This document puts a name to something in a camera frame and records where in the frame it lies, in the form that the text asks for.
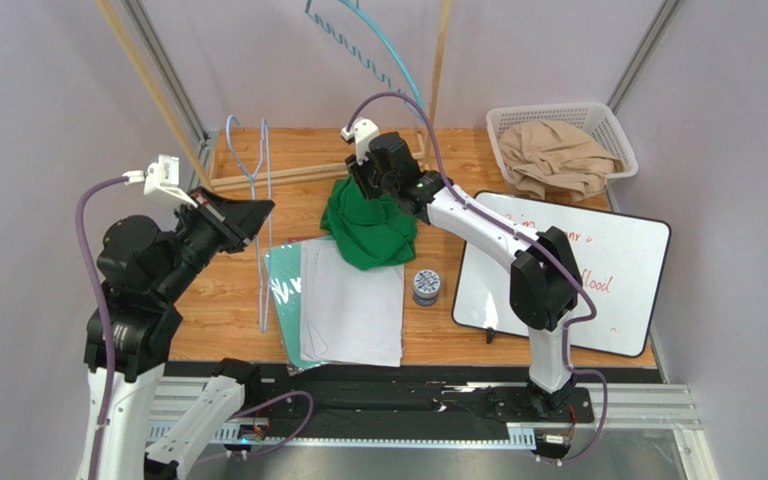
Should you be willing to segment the green t shirt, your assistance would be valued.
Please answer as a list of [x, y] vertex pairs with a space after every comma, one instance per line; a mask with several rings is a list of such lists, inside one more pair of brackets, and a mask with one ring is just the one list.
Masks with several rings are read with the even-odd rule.
[[342, 258], [366, 271], [398, 266], [416, 258], [416, 221], [392, 198], [363, 196], [351, 177], [334, 182], [320, 219]]

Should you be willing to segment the light blue hanger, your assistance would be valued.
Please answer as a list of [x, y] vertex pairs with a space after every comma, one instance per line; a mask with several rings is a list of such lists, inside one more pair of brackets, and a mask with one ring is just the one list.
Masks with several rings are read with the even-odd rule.
[[375, 60], [366, 55], [364, 51], [355, 43], [351, 41], [344, 33], [339, 31], [331, 22], [329, 22], [320, 13], [313, 10], [313, 1], [304, 2], [304, 15], [308, 17], [314, 25], [319, 27], [328, 37], [330, 37], [337, 45], [343, 48], [352, 58], [358, 61], [367, 71], [369, 71], [376, 80], [381, 83], [387, 91], [396, 92], [409, 97], [413, 100], [418, 107], [409, 106], [405, 101], [405, 105], [416, 117], [420, 118], [419, 110], [424, 106], [424, 101], [418, 84], [416, 83], [410, 68], [405, 63], [404, 58], [392, 43], [389, 36], [381, 29], [378, 23], [372, 19], [372, 17], [362, 9], [359, 1], [339, 1], [339, 4], [348, 9], [362, 24], [364, 24], [371, 32], [371, 34], [380, 42], [383, 49], [387, 52], [390, 59], [398, 68], [401, 77], [404, 80], [405, 87], [397, 87], [394, 83], [393, 77], [386, 71], [378, 68]]

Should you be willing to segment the beige t shirt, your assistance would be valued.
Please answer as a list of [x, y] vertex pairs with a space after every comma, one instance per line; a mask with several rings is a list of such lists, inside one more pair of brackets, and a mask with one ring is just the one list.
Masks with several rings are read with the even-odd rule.
[[498, 147], [513, 188], [534, 199], [566, 193], [583, 201], [604, 193], [611, 174], [626, 171], [621, 158], [563, 121], [514, 125], [498, 137]]

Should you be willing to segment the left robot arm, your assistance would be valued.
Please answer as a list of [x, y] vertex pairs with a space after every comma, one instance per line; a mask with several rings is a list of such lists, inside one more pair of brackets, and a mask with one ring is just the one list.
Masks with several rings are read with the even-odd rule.
[[100, 297], [87, 324], [90, 417], [81, 479], [184, 479], [230, 417], [263, 399], [260, 368], [226, 358], [195, 402], [150, 441], [154, 397], [182, 323], [176, 301], [220, 253], [245, 250], [274, 209], [271, 200], [232, 200], [204, 188], [164, 231], [133, 215], [105, 233], [93, 270]]

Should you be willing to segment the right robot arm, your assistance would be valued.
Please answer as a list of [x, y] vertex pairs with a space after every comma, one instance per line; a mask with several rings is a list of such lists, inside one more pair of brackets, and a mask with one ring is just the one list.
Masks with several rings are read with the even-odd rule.
[[518, 224], [487, 209], [442, 173], [421, 170], [396, 132], [382, 134], [362, 123], [343, 129], [341, 136], [355, 147], [345, 164], [365, 198], [390, 197], [404, 213], [460, 237], [508, 273], [508, 303], [528, 328], [535, 403], [546, 410], [561, 408], [575, 387], [564, 323], [582, 290], [566, 234], [556, 227], [538, 231]]

